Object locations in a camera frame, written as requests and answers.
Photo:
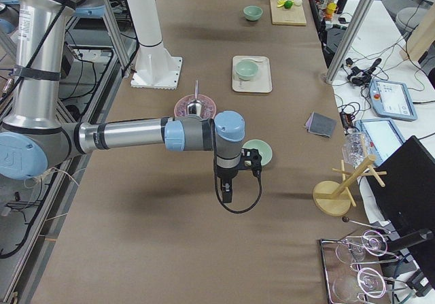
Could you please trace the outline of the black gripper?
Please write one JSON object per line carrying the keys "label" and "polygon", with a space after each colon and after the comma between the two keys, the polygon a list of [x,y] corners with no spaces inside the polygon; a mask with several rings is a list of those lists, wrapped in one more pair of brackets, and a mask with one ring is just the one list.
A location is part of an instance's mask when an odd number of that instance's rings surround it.
{"label": "black gripper", "polygon": [[217,166],[217,177],[220,179],[220,195],[223,203],[232,202],[232,179],[238,174],[236,167],[223,168]]}

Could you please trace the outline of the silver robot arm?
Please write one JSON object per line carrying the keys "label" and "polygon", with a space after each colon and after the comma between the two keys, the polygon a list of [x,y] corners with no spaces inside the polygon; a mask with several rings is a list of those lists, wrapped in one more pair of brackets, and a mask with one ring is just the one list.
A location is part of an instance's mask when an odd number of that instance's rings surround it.
{"label": "silver robot arm", "polygon": [[1,174],[13,180],[40,176],[49,168],[95,150],[162,143],[170,151],[213,151],[217,197],[232,201],[232,179],[243,169],[245,121],[234,111],[213,118],[190,114],[90,124],[61,122],[61,101],[92,101],[100,75],[90,84],[61,90],[62,59],[71,17],[100,18],[105,0],[18,0],[17,51],[12,110],[1,123]]}

